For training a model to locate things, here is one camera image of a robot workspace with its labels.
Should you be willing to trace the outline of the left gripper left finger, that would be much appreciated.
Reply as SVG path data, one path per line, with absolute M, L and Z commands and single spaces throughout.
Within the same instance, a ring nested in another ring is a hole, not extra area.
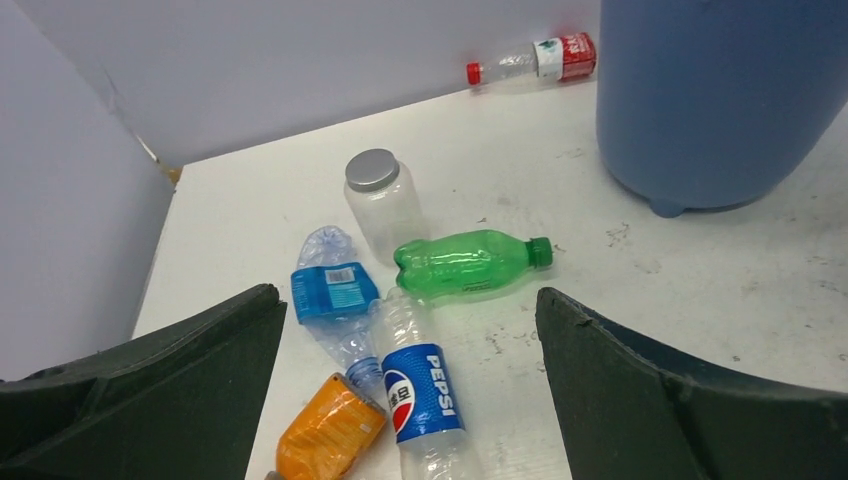
M 242 479 L 284 327 L 259 284 L 1 385 L 5 479 Z

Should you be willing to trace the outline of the pepsi bottle blue cap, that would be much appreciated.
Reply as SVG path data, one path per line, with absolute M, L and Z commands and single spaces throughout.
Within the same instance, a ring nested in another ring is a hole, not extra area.
M 482 479 L 429 307 L 394 287 L 369 313 L 401 477 Z

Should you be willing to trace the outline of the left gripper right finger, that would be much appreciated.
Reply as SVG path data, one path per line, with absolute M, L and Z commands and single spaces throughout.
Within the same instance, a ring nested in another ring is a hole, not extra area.
M 562 292 L 536 327 L 575 479 L 843 479 L 847 397 L 721 367 Z

